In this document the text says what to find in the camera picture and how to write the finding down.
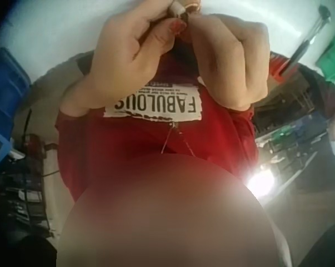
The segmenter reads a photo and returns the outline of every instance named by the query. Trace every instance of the red shirt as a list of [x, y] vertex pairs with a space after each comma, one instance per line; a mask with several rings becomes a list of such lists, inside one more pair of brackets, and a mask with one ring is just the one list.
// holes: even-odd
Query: red shirt
[[[160, 154], [165, 143], [164, 153], [194, 153], [196, 157], [219, 165], [239, 179], [250, 175], [258, 157], [251, 123], [252, 108], [234, 112], [218, 105], [197, 78], [169, 56], [162, 58], [153, 81], [159, 82], [159, 85], [195, 86], [191, 90], [199, 92], [201, 119], [179, 122], [178, 130], [172, 130], [167, 138], [170, 123], [144, 120], [143, 116], [105, 117], [105, 109], [92, 110], [81, 118], [59, 114], [59, 168], [75, 201], [92, 181], [109, 179], [109, 173], [114, 168], [123, 166], [130, 159]], [[182, 111], [196, 111], [194, 97], [183, 106]]]

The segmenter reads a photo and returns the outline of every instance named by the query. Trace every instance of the wrist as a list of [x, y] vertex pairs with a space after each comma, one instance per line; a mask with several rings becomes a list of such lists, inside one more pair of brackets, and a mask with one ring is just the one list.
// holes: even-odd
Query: wrist
[[114, 105], [114, 101], [107, 100], [96, 90], [91, 75], [85, 76], [81, 81], [69, 88], [60, 106], [60, 111], [71, 117], [81, 117], [91, 109]]

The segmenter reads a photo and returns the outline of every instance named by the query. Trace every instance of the sleeve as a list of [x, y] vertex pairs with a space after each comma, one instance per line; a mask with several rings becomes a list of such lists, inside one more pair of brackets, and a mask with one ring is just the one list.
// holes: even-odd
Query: sleeve
[[238, 132], [246, 157], [251, 167], [255, 167], [258, 163], [258, 149], [255, 142], [254, 125], [251, 121], [254, 115], [254, 108], [251, 107], [249, 110], [242, 112], [229, 110], [229, 113]]
[[75, 201], [87, 188], [86, 132], [88, 115], [80, 118], [59, 113], [58, 165], [61, 177]]

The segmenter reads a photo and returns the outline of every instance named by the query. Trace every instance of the hand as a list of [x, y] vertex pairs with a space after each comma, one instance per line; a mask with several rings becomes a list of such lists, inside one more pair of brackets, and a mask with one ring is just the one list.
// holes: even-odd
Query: hand
[[168, 18], [150, 28], [167, 12], [172, 0], [145, 0], [134, 10], [111, 18], [103, 27], [91, 72], [64, 98], [61, 111], [82, 116], [91, 108], [114, 105], [156, 74], [161, 55], [172, 49], [175, 35], [186, 24]]
[[267, 96], [269, 40], [267, 28], [224, 15], [191, 15], [198, 69], [209, 94], [237, 111]]

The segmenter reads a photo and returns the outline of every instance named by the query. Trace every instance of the white label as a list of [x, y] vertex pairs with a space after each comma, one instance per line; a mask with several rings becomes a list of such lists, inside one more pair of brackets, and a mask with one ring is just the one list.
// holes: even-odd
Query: white label
[[150, 82], [104, 113], [104, 117], [129, 116], [149, 121], [200, 121], [201, 97], [195, 86]]

